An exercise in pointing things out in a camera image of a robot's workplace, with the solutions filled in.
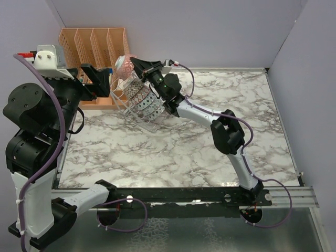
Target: orange desk organizer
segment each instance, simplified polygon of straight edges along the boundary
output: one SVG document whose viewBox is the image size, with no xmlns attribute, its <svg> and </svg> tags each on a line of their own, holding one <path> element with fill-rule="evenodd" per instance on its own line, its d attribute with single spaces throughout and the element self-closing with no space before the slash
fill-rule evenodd
<svg viewBox="0 0 336 252">
<path fill-rule="evenodd" d="M 78 78 L 88 83 L 88 77 L 80 69 L 80 64 L 89 63 L 95 68 L 112 68 L 111 90 L 128 104 L 122 90 L 115 90 L 118 75 L 114 64 L 119 56 L 129 54 L 129 45 L 125 28 L 63 28 L 59 35 L 59 44 L 63 47 L 68 68 L 78 69 Z M 81 109 L 118 109 L 124 108 L 109 97 L 97 98 L 93 101 L 81 101 Z"/>
</svg>

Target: gray vein pattern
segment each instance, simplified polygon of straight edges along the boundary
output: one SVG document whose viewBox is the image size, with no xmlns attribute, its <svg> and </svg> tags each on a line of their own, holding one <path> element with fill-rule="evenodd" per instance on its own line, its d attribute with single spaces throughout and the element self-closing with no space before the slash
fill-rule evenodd
<svg viewBox="0 0 336 252">
<path fill-rule="evenodd" d="M 190 93 L 190 74 L 175 73 L 182 93 Z M 215 110 L 231 109 L 252 126 L 255 138 L 246 151 L 256 174 L 299 185 L 265 74 L 196 71 L 194 75 L 193 102 Z M 116 111 L 84 112 L 85 127 L 70 139 L 60 188 L 90 187 L 100 179 L 118 187 L 239 184 L 229 159 L 214 147 L 210 129 L 195 122 L 168 116 L 156 133 L 150 133 Z M 77 115 L 75 129 L 80 122 Z M 247 141 L 250 133 L 243 129 Z"/>
</svg>

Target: gray wall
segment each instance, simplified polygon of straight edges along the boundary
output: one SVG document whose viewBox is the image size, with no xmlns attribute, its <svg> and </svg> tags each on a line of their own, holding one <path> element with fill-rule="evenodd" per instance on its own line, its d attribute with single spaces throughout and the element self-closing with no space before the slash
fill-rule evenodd
<svg viewBox="0 0 336 252">
<path fill-rule="evenodd" d="M 36 79 L 13 53 L 36 50 L 38 44 L 58 43 L 60 26 L 44 0 L 11 0 L 0 4 L 0 108 L 7 104 L 10 92 Z M 16 220 L 15 188 L 6 168 L 5 148 L 18 127 L 0 113 L 0 251 L 19 251 L 19 239 L 7 227 Z"/>
<path fill-rule="evenodd" d="M 294 158 L 315 189 L 334 250 L 335 13 L 335 0 L 309 0 L 269 71 Z"/>
<path fill-rule="evenodd" d="M 190 67 L 270 67 L 306 0 L 52 0 L 67 27 L 126 27 L 131 52 Z"/>
</svg>

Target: perforated metal holder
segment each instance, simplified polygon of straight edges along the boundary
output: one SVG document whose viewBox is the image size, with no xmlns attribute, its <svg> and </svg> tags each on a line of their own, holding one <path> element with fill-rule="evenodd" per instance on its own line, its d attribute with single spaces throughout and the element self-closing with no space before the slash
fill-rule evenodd
<svg viewBox="0 0 336 252">
<path fill-rule="evenodd" d="M 133 122 L 143 129 L 155 133 L 169 114 L 163 111 L 159 116 L 155 117 L 154 119 L 153 117 L 143 115 L 141 110 L 138 110 L 137 105 L 133 105 L 132 102 L 125 102 L 122 100 L 122 97 L 124 97 L 122 84 L 123 81 L 119 78 L 110 83 L 111 97 L 114 100 L 115 104 L 117 104 L 118 112 L 123 115 L 125 120 Z"/>
</svg>

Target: white wire basket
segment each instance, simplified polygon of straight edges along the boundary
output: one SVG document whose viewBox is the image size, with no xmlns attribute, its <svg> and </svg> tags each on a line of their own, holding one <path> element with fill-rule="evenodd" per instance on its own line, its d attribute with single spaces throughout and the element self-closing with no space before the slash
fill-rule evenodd
<svg viewBox="0 0 336 252">
<path fill-rule="evenodd" d="M 117 105 L 118 112 L 123 115 L 125 120 L 129 122 L 134 122 L 141 128 L 148 130 L 152 133 L 155 133 L 160 128 L 162 122 L 167 118 L 169 114 L 166 111 L 163 111 L 157 118 L 150 120 L 150 117 L 148 115 L 143 114 L 141 110 L 137 109 L 136 105 L 133 105 L 130 99 L 127 99 L 127 101 L 122 99 L 122 97 L 125 97 L 124 90 L 129 84 L 130 84 L 129 79 L 125 81 L 119 78 L 111 80 L 110 83 L 111 97 L 114 103 Z M 156 101 L 158 101 L 160 104 L 163 104 L 163 101 L 160 98 L 158 98 Z"/>
</svg>

